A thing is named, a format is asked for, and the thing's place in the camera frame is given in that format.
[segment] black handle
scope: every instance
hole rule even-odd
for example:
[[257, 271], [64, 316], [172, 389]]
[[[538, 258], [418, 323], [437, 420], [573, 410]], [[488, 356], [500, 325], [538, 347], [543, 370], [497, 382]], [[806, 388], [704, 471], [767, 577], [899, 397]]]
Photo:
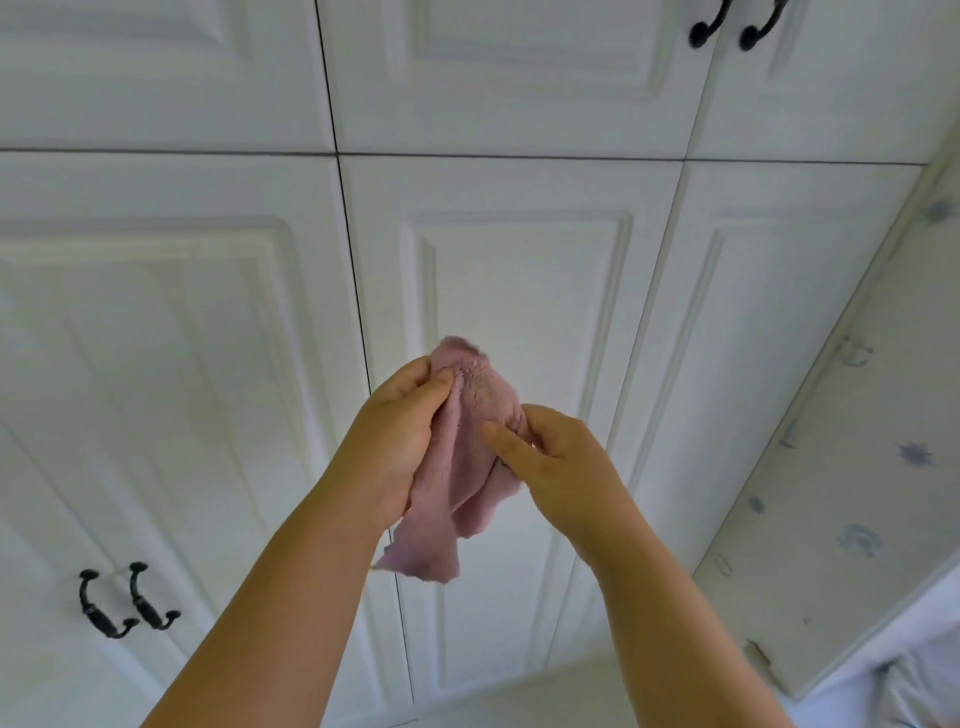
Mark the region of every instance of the black handle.
[[717, 13], [717, 16], [713, 18], [713, 22], [709, 25], [701, 20], [699, 23], [694, 24], [690, 28], [690, 35], [687, 38], [690, 41], [690, 46], [692, 48], [700, 48], [707, 42], [707, 39], [717, 32], [717, 29], [723, 25], [723, 21], [727, 17], [727, 11], [730, 9], [730, 5], [733, 0], [721, 0], [720, 11]]
[[767, 20], [766, 25], [762, 28], [758, 28], [756, 25], [748, 25], [744, 28], [740, 34], [740, 50], [752, 50], [761, 38], [770, 33], [770, 31], [774, 29], [774, 26], [777, 25], [777, 21], [780, 20], [780, 16], [783, 14], [785, 7], [786, 0], [774, 0], [774, 11], [773, 14], [770, 15], [770, 19]]
[[171, 609], [167, 612], [167, 620], [164, 622], [159, 612], [154, 609], [154, 605], [147, 601], [136, 588], [137, 577], [148, 568], [142, 561], [134, 561], [130, 564], [130, 596], [133, 599], [133, 606], [136, 607], [136, 611], [140, 613], [144, 621], [154, 629], [170, 629], [170, 625], [174, 623], [174, 619], [180, 616], [180, 612]]
[[80, 578], [83, 580], [80, 582], [80, 606], [84, 610], [86, 618], [103, 633], [104, 637], [109, 637], [111, 640], [120, 640], [126, 637], [127, 633], [140, 623], [140, 620], [133, 617], [124, 619], [123, 632], [117, 631], [116, 625], [110, 621], [110, 618], [101, 612], [96, 604], [86, 598], [86, 585], [98, 576], [100, 576], [100, 572], [93, 569], [84, 569], [80, 572]]

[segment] patterned wallpaper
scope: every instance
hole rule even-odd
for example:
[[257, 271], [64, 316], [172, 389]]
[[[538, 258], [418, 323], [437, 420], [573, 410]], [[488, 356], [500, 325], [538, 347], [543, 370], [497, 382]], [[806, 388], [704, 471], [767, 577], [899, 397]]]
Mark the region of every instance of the patterned wallpaper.
[[696, 578], [798, 695], [958, 557], [960, 163], [935, 183]]

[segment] finger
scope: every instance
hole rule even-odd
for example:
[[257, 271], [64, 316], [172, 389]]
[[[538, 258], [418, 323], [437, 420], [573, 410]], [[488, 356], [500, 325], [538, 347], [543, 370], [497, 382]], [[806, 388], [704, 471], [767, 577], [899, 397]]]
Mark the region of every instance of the finger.
[[421, 356], [400, 367], [371, 395], [376, 401], [402, 400], [430, 378], [430, 358]]
[[482, 423], [480, 433], [488, 447], [503, 460], [520, 480], [528, 485], [536, 482], [549, 461], [546, 455], [537, 452], [511, 429], [498, 423]]
[[421, 414], [433, 417], [433, 413], [440, 409], [440, 405], [450, 395], [453, 386], [453, 371], [441, 369], [426, 384], [418, 387], [404, 400], [404, 406], [410, 406]]
[[541, 404], [524, 404], [523, 413], [530, 430], [543, 443], [543, 449], [547, 454], [553, 454], [564, 442], [570, 418]]

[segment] forearm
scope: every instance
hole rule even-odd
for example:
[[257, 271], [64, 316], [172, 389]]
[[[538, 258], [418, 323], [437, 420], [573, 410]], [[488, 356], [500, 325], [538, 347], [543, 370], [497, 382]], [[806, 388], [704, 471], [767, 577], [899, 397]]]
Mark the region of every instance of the forearm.
[[640, 725], [792, 725], [638, 511], [621, 515], [591, 564]]
[[369, 512], [321, 479], [143, 728], [317, 728], [380, 536]]

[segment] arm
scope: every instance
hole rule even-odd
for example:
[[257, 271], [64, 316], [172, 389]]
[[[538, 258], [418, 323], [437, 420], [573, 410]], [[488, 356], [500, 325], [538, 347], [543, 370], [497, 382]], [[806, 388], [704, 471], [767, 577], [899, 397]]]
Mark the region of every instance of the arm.
[[360, 410], [316, 487], [142, 728], [317, 728], [371, 559], [407, 504], [452, 376], [418, 359]]
[[596, 575], [637, 722], [790, 728], [587, 426], [546, 407], [524, 409], [542, 451], [500, 425], [484, 424], [484, 436]]

